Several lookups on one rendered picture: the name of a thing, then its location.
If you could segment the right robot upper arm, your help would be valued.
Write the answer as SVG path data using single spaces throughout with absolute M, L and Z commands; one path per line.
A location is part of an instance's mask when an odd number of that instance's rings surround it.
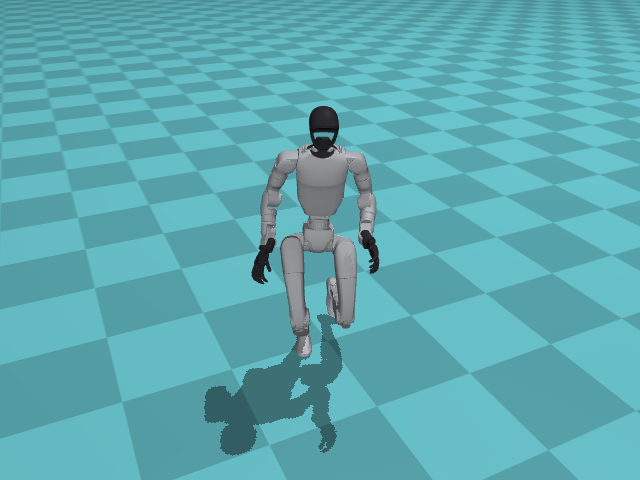
M 282 151 L 278 154 L 265 189 L 269 194 L 268 206 L 280 205 L 282 194 L 279 189 L 283 186 L 288 174 L 296 169 L 297 160 L 298 150 Z

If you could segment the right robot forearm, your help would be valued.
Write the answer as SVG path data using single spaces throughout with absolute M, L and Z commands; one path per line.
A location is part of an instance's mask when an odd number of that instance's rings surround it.
M 267 191 L 264 191 L 263 195 L 262 195 L 262 200 L 261 200 L 261 208 L 260 208 L 260 215 L 262 216 L 262 220 L 261 220 L 261 241 L 260 241 L 260 245 L 266 245 L 267 241 L 269 238 L 274 238 L 275 239 L 275 235 L 276 235 L 276 216 L 277 216 L 277 210 L 274 210 L 274 208 L 268 208 L 268 199 L 269 199 L 269 194 Z M 275 239 L 275 245 L 274 248 L 276 246 L 276 239 Z

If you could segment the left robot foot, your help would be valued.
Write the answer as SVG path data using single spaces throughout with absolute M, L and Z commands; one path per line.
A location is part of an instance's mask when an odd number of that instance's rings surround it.
M 332 296 L 330 294 L 330 287 L 332 286 L 334 288 L 335 286 L 337 286 L 336 278 L 335 277 L 329 277 L 327 279 L 327 281 L 326 281 L 326 286 L 327 286 L 327 298 L 326 298 L 327 310 L 328 310 L 329 315 L 331 317 L 335 318 L 334 311 L 333 311 L 333 300 L 332 300 Z

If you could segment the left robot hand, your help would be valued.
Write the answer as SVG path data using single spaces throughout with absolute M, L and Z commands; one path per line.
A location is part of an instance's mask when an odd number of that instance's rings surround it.
M 369 263 L 374 262 L 372 265 L 369 266 L 370 269 L 370 274 L 375 273 L 378 269 L 379 269 L 379 253 L 378 253 L 378 248 L 375 244 L 376 240 L 373 236 L 371 236 L 370 232 L 368 230 L 363 230 L 361 231 L 361 236 L 362 236 L 362 245 L 364 249 L 368 249 L 370 256 L 372 259 L 369 260 Z

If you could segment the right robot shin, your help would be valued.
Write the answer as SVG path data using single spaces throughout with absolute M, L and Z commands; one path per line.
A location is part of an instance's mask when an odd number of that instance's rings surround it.
M 296 335 L 296 336 L 307 336 L 309 334 L 309 325 L 308 325 L 308 327 L 305 326 L 304 329 L 297 329 L 296 330 L 295 322 L 293 322 L 291 320 L 291 317 L 290 317 L 290 322 L 291 322 L 291 327 L 292 327 L 292 331 L 293 331 L 294 335 Z

